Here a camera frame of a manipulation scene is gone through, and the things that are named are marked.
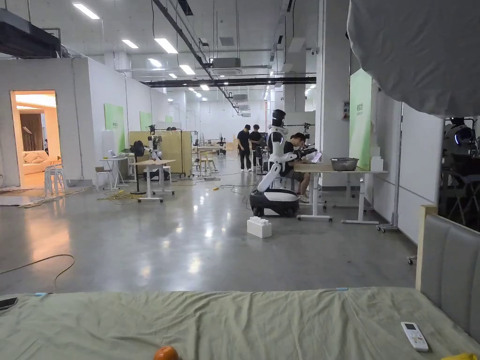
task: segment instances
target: green bedsheet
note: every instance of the green bedsheet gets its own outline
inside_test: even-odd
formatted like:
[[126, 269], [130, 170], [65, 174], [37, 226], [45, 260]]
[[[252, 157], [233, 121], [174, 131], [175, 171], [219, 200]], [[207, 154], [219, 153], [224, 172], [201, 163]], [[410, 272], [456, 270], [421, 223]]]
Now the green bedsheet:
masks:
[[[432, 353], [400, 326], [416, 322]], [[436, 359], [480, 346], [421, 293], [347, 291], [20, 295], [0, 312], [0, 359]]]

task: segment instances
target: metal bowl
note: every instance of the metal bowl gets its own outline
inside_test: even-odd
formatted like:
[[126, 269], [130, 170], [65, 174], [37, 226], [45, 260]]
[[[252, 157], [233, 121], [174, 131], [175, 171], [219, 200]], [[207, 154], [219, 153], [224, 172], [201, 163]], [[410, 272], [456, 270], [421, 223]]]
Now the metal bowl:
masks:
[[337, 157], [331, 159], [335, 171], [353, 171], [357, 168], [358, 159], [355, 157]]

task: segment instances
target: man in black shirt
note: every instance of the man in black shirt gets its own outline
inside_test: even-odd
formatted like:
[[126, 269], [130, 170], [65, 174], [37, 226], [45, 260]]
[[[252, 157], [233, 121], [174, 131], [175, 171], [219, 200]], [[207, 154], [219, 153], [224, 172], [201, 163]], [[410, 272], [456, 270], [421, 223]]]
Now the man in black shirt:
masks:
[[247, 124], [242, 131], [237, 135], [238, 149], [240, 152], [240, 169], [245, 170], [244, 159], [247, 160], [247, 170], [252, 170], [252, 162], [250, 161], [250, 125]]
[[[283, 147], [283, 153], [291, 153], [294, 150], [294, 147], [300, 147], [305, 145], [305, 135], [301, 132], [293, 134], [290, 137], [290, 140], [285, 141]], [[299, 200], [302, 203], [308, 203], [309, 198], [305, 196], [307, 191], [308, 184], [310, 183], [310, 173], [309, 172], [295, 172], [293, 171], [293, 163], [302, 162], [301, 160], [291, 160], [285, 163], [283, 171], [280, 172], [280, 176], [290, 178], [299, 182], [299, 187], [297, 193], [300, 195]]]
[[255, 148], [259, 143], [262, 142], [262, 135], [258, 132], [260, 126], [255, 124], [253, 126], [253, 131], [250, 133], [250, 142], [252, 143], [252, 157], [253, 157], [253, 166], [257, 166], [257, 157], [255, 156]]

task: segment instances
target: concrete floor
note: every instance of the concrete floor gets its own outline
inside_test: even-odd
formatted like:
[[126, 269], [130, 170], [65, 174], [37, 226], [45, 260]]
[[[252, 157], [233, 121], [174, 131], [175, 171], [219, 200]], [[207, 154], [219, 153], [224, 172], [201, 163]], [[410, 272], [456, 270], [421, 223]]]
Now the concrete floor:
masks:
[[[215, 184], [255, 183], [255, 174], [237, 173], [235, 158], [222, 159], [216, 158], [222, 176]], [[75, 265], [58, 279], [57, 292], [414, 286], [415, 266], [405, 257], [416, 247], [401, 233], [340, 223], [356, 210], [328, 209], [333, 223], [272, 216], [273, 236], [262, 240], [246, 233], [253, 187], [174, 185], [175, 195], [162, 204], [97, 201], [104, 195], [91, 189], [30, 209], [0, 207], [0, 272], [71, 253]], [[342, 197], [325, 195], [330, 202]], [[0, 294], [52, 291], [54, 276], [70, 261], [0, 275]]]

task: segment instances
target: green panel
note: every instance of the green panel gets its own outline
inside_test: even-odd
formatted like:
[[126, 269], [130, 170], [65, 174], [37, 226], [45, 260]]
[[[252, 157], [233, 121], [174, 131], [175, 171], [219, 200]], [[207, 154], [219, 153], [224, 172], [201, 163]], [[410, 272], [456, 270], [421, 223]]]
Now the green panel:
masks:
[[140, 131], [150, 131], [148, 127], [152, 124], [152, 113], [140, 111]]
[[105, 129], [113, 130], [115, 133], [115, 144], [117, 144], [117, 154], [125, 149], [125, 125], [123, 122], [123, 107], [104, 104], [105, 108]]
[[350, 77], [349, 156], [359, 159], [359, 168], [370, 170], [372, 78], [362, 69]]

